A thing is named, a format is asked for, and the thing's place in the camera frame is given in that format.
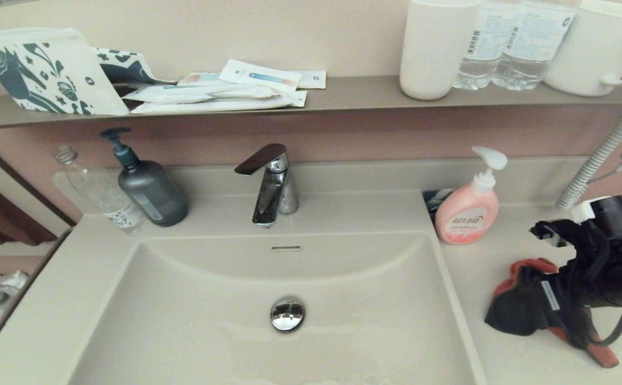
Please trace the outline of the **grey and orange cloth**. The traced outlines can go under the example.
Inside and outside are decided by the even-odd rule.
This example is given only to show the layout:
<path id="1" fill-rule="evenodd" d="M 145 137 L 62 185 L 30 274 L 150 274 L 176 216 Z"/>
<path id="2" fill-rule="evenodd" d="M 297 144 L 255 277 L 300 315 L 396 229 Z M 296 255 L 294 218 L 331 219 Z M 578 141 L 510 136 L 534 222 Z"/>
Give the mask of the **grey and orange cloth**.
<path id="1" fill-rule="evenodd" d="M 597 346 L 600 337 L 591 310 L 580 305 L 559 305 L 555 310 L 546 295 L 544 278 L 557 273 L 558 266 L 545 258 L 515 261 L 510 275 L 492 294 L 485 322 L 494 329 L 513 335 L 530 336 L 548 329 L 572 348 L 584 351 L 602 368 L 619 365 L 608 346 Z"/>

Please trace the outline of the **chrome faucet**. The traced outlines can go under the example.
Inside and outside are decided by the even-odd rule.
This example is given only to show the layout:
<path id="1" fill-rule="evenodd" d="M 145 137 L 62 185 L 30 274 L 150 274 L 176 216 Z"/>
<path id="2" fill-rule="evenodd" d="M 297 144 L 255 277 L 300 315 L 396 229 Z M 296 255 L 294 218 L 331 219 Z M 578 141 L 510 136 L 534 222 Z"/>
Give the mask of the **chrome faucet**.
<path id="1" fill-rule="evenodd" d="M 274 226 L 278 215 L 295 213 L 299 207 L 286 146 L 279 143 L 267 144 L 234 170 L 241 175 L 253 175 L 260 169 L 265 172 L 252 222 L 258 227 L 268 229 Z"/>

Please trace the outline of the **beige sink basin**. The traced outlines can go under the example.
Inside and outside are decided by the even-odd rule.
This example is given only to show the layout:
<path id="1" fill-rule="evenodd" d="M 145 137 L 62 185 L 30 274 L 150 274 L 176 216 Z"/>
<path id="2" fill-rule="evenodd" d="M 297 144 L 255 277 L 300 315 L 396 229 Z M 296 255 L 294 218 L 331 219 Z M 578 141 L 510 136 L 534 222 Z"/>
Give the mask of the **beige sink basin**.
<path id="1" fill-rule="evenodd" d="M 154 239 L 69 385 L 486 385 L 424 233 Z M 305 319 L 270 324 L 295 296 Z"/>

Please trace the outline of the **dark blue white packet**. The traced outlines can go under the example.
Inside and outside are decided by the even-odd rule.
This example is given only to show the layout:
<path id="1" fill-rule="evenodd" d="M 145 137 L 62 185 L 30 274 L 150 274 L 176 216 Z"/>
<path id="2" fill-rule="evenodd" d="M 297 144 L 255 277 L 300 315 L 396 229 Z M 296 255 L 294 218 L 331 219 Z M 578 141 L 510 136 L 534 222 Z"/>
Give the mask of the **dark blue white packet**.
<path id="1" fill-rule="evenodd" d="M 430 219 L 434 222 L 436 214 L 441 204 L 456 190 L 456 188 L 445 188 L 438 190 L 426 190 L 422 192 L 424 204 L 426 205 Z"/>

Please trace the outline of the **white ribbed mug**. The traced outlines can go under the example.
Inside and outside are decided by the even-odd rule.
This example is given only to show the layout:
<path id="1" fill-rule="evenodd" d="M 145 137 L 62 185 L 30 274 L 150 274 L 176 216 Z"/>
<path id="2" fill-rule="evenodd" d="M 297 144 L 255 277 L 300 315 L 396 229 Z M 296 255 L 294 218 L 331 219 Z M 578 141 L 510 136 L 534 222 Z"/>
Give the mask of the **white ribbed mug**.
<path id="1" fill-rule="evenodd" d="M 622 3 L 583 0 L 543 82 L 582 97 L 622 86 Z"/>

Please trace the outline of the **clear water bottle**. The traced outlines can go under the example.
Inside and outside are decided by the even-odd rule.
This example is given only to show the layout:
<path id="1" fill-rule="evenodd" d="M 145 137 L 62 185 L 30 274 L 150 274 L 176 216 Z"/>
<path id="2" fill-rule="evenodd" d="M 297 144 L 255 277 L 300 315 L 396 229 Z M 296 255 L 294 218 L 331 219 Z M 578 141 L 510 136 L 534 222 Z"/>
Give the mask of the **clear water bottle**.
<path id="1" fill-rule="evenodd" d="M 480 10 L 453 88 L 486 88 L 501 61 L 522 0 L 480 0 Z"/>
<path id="2" fill-rule="evenodd" d="M 522 0 L 493 83 L 513 91 L 535 89 L 546 76 L 581 2 Z"/>

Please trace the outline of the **chrome drain stopper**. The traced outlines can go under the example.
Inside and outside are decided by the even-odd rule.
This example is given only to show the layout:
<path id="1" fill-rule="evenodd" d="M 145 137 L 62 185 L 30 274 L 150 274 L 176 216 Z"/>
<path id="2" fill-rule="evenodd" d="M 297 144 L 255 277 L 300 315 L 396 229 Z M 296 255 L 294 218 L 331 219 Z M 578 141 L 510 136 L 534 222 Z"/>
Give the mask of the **chrome drain stopper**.
<path id="1" fill-rule="evenodd" d="M 280 333 L 296 331 L 305 319 L 305 307 L 301 299 L 286 296 L 277 300 L 270 308 L 270 324 Z"/>

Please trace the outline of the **small white sachet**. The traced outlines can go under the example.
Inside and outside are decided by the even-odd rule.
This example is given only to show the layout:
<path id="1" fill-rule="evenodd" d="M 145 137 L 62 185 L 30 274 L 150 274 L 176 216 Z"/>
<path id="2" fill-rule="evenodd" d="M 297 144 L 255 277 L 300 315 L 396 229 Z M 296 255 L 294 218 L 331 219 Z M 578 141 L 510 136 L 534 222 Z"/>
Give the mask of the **small white sachet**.
<path id="1" fill-rule="evenodd" d="M 292 71 L 292 73 L 300 75 L 297 83 L 299 89 L 326 89 L 325 71 Z"/>

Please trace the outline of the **white packet with blue toothbrush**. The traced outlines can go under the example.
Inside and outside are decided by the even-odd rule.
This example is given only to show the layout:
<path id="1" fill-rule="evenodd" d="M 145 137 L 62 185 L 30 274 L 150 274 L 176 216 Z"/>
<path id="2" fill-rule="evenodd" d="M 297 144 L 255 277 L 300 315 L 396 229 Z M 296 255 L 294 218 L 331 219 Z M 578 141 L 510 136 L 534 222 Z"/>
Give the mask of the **white packet with blue toothbrush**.
<path id="1" fill-rule="evenodd" d="M 267 86 L 282 94 L 296 91 L 301 78 L 302 75 L 298 73 L 266 68 L 237 59 L 229 59 L 219 73 L 219 80 L 235 84 Z"/>

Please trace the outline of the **flat white long packet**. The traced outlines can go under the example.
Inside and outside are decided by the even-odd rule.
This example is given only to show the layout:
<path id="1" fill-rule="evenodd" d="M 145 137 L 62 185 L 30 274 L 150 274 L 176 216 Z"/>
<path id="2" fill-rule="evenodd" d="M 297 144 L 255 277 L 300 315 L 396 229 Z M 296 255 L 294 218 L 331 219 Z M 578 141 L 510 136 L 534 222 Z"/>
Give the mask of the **flat white long packet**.
<path id="1" fill-rule="evenodd" d="M 143 103 L 130 110 L 130 114 L 182 114 L 232 111 L 269 110 L 284 107 L 304 107 L 308 91 L 297 90 L 271 98 L 238 98 L 200 103 Z"/>

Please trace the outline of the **long white wrapped packet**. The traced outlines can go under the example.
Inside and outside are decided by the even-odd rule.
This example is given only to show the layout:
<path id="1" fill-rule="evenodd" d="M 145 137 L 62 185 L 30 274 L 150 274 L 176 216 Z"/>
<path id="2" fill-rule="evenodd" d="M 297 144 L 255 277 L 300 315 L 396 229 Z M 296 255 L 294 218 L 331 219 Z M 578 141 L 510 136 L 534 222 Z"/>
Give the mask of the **long white wrapped packet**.
<path id="1" fill-rule="evenodd" d="M 281 95 L 268 86 L 229 84 L 216 86 L 145 86 L 122 98 L 147 103 L 199 103 L 216 98 L 268 98 Z"/>

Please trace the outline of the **white packet with peach print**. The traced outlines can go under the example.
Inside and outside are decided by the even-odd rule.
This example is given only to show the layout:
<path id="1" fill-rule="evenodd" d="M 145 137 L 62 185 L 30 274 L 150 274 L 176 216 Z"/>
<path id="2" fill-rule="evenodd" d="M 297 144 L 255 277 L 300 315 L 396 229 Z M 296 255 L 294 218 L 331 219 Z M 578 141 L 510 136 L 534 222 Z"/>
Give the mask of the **white packet with peach print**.
<path id="1" fill-rule="evenodd" d="M 186 75 L 177 83 L 177 86 L 228 86 L 234 85 L 220 79 L 219 72 L 193 72 Z"/>

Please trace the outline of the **clear empty plastic bottle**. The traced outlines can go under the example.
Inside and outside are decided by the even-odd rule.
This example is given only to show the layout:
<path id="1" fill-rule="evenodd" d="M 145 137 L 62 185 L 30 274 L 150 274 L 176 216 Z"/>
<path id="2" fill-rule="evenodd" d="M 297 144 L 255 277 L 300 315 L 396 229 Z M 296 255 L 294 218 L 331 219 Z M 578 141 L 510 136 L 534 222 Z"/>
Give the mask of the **clear empty plastic bottle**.
<path id="1" fill-rule="evenodd" d="M 70 185 L 87 203 L 128 235 L 137 234 L 146 216 L 120 188 L 116 177 L 106 171 L 90 169 L 70 146 L 59 146 L 53 157 L 64 169 Z"/>

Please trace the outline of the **large white blue patterned pouch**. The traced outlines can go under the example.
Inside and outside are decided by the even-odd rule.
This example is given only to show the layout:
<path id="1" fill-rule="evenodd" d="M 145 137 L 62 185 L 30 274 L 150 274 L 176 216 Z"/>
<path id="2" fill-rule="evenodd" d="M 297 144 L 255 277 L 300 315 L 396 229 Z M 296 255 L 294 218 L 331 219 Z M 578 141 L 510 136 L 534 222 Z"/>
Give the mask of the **large white blue patterned pouch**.
<path id="1" fill-rule="evenodd" d="M 21 108 L 84 116 L 129 109 L 76 29 L 0 30 L 0 84 Z"/>

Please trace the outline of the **brown wall shelf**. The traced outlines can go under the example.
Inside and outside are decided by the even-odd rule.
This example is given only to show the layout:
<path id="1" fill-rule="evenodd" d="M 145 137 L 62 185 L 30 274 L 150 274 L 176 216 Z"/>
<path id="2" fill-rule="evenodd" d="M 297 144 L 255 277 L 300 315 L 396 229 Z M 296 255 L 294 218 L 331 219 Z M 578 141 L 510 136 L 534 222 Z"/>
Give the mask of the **brown wall shelf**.
<path id="1" fill-rule="evenodd" d="M 584 97 L 567 94 L 541 84 L 529 91 L 511 91 L 497 86 L 482 90 L 453 89 L 448 95 L 426 102 L 407 97 L 397 76 L 341 76 L 328 78 L 326 89 L 308 91 L 304 107 L 269 108 L 242 111 L 243 116 L 285 116 L 314 113 L 348 113 L 359 111 L 392 112 L 429 108 L 504 107 L 504 106 L 614 106 L 622 105 L 622 87 L 608 95 Z M 179 111 L 126 116 L 101 116 L 37 112 L 20 108 L 11 98 L 0 96 L 0 129 L 74 122 L 101 122 L 118 125 L 125 120 L 166 119 L 173 117 L 206 117 L 202 111 Z"/>

